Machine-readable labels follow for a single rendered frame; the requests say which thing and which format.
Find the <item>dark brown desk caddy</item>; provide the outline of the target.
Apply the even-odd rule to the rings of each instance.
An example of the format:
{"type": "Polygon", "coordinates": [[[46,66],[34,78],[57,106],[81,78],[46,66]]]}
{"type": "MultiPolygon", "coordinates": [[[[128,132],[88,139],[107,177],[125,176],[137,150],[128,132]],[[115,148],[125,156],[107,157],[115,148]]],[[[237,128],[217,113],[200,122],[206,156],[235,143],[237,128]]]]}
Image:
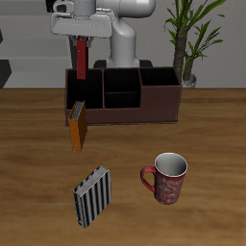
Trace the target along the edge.
{"type": "Polygon", "coordinates": [[[181,94],[172,67],[93,68],[84,80],[68,69],[64,108],[84,101],[89,125],[176,123],[181,94]]]}

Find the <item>flat black base plate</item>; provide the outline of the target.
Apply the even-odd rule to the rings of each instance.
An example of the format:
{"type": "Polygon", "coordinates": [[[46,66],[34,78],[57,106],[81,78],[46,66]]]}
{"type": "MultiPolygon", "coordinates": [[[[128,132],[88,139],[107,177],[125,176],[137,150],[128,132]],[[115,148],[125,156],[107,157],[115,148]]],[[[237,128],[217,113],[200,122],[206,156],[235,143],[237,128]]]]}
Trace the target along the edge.
{"type": "MultiPolygon", "coordinates": [[[[148,60],[140,60],[139,61],[140,67],[152,67],[152,63],[148,60]]],[[[98,60],[93,65],[94,68],[106,68],[107,67],[107,61],[106,60],[98,60]]]]}

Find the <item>orange book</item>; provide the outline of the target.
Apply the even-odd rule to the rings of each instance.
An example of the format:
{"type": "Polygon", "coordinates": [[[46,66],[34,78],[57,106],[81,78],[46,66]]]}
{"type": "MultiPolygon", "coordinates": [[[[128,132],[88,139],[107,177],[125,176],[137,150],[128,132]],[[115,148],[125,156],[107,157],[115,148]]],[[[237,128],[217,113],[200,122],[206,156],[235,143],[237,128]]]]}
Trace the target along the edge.
{"type": "Polygon", "coordinates": [[[71,144],[74,151],[81,151],[87,134],[86,103],[76,101],[68,117],[71,144]]]}

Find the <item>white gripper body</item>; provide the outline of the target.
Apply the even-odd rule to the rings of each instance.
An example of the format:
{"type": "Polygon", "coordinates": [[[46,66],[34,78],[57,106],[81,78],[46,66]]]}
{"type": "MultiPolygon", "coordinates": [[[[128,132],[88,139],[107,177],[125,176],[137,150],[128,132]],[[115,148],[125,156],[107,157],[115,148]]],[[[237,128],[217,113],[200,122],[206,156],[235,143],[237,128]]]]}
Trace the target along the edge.
{"type": "Polygon", "coordinates": [[[100,14],[81,19],[69,13],[55,12],[51,16],[51,32],[64,36],[111,37],[111,19],[100,14]]]}

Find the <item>red book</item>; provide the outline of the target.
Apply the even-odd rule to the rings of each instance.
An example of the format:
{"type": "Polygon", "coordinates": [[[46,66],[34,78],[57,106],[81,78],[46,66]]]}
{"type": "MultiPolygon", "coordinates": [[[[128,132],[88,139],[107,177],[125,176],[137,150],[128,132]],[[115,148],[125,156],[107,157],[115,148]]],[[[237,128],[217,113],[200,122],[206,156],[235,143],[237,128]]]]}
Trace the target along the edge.
{"type": "Polygon", "coordinates": [[[88,70],[88,47],[87,38],[77,38],[77,78],[85,80],[88,70]]]}

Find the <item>red patterned mug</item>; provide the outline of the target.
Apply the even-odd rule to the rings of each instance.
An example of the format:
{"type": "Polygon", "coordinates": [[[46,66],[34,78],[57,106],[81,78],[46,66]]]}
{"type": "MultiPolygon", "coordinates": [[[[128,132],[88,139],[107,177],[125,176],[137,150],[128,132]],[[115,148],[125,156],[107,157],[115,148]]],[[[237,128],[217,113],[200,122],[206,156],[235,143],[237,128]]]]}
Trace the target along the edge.
{"type": "Polygon", "coordinates": [[[159,203],[173,205],[179,199],[186,171],[187,162],[181,155],[162,153],[156,157],[154,166],[146,166],[141,169],[140,179],[154,193],[159,203]],[[153,185],[144,179],[146,173],[154,175],[153,185]]]}

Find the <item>green pot plant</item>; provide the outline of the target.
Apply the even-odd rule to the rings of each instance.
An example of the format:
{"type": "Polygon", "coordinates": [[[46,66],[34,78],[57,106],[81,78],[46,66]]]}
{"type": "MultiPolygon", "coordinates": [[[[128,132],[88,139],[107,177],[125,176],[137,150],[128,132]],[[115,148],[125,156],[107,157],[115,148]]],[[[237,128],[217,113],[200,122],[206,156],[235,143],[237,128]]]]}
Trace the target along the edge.
{"type": "Polygon", "coordinates": [[[205,58],[204,51],[207,48],[222,42],[222,39],[216,39],[220,27],[205,37],[210,20],[201,26],[196,26],[196,23],[209,12],[224,4],[226,0],[214,0],[209,4],[209,0],[205,0],[197,10],[192,8],[193,0],[174,1],[175,11],[172,12],[167,9],[171,18],[164,22],[163,28],[166,29],[167,23],[170,23],[174,28],[173,31],[169,30],[172,37],[170,42],[175,46],[173,66],[177,71],[182,87],[195,88],[197,78],[191,73],[194,61],[198,58],[205,58]]]}

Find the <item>black and white striped book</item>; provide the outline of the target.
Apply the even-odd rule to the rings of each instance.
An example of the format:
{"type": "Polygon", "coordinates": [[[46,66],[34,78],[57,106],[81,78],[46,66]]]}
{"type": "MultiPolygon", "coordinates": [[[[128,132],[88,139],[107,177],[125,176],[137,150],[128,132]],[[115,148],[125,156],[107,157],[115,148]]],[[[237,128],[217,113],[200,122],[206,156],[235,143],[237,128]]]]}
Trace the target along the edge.
{"type": "Polygon", "coordinates": [[[78,223],[87,228],[111,202],[111,171],[99,165],[73,189],[78,223]]]}

